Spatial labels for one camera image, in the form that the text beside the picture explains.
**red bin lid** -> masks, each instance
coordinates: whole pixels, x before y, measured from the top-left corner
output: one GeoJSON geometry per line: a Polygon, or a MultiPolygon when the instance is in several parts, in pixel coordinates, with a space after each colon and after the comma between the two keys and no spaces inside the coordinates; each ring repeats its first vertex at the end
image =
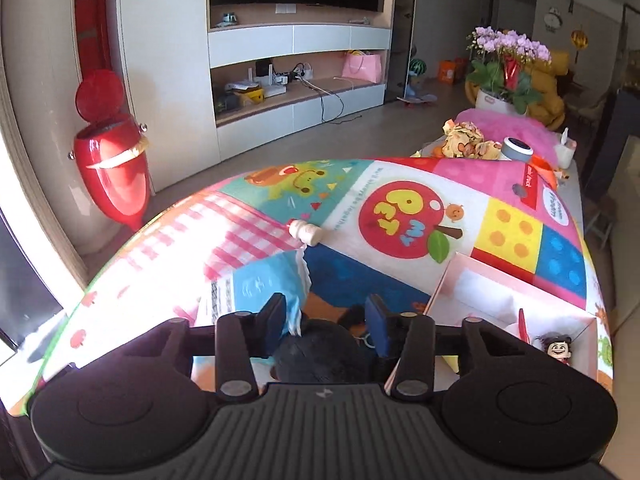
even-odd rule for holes
{"type": "Polygon", "coordinates": [[[76,91],[76,109],[88,123],[113,117],[124,102],[124,86],[111,70],[94,70],[76,91]]]}

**ribbed black surface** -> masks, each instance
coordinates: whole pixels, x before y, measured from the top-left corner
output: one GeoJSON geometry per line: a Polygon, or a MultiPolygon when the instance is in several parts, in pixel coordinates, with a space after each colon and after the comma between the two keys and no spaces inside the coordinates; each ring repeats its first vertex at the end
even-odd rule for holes
{"type": "Polygon", "coordinates": [[[595,464],[520,473],[458,449],[423,406],[390,400],[375,384],[272,384],[251,404],[227,406],[190,449],[164,465],[92,475],[54,465],[42,480],[599,480],[595,464]]]}

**pink fluffy cloth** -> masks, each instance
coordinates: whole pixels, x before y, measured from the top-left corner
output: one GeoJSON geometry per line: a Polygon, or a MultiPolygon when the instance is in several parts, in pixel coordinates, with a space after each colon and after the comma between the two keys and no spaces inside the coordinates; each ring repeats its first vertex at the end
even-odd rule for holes
{"type": "Polygon", "coordinates": [[[535,119],[470,108],[460,112],[456,122],[475,124],[484,135],[484,140],[503,142],[505,137],[515,137],[531,146],[534,153],[544,158],[552,168],[558,166],[558,156],[554,150],[558,136],[535,119]]]}

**stool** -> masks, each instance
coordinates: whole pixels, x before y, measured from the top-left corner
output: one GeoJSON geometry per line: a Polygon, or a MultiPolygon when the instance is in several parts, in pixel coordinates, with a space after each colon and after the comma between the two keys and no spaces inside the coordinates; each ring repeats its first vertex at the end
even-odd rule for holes
{"type": "Polygon", "coordinates": [[[596,204],[596,212],[589,220],[584,234],[592,232],[602,242],[600,243],[600,249],[604,249],[604,246],[609,240],[609,235],[613,229],[613,225],[616,223],[616,202],[609,196],[604,195],[596,204]]]}

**clock face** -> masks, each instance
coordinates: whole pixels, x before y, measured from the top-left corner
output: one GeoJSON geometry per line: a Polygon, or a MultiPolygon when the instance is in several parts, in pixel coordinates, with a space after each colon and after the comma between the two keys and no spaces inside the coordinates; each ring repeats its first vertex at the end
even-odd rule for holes
{"type": "Polygon", "coordinates": [[[560,16],[558,16],[557,14],[552,14],[551,12],[548,12],[545,14],[545,25],[553,29],[558,29],[562,27],[562,20],[560,19],[560,16]]]}

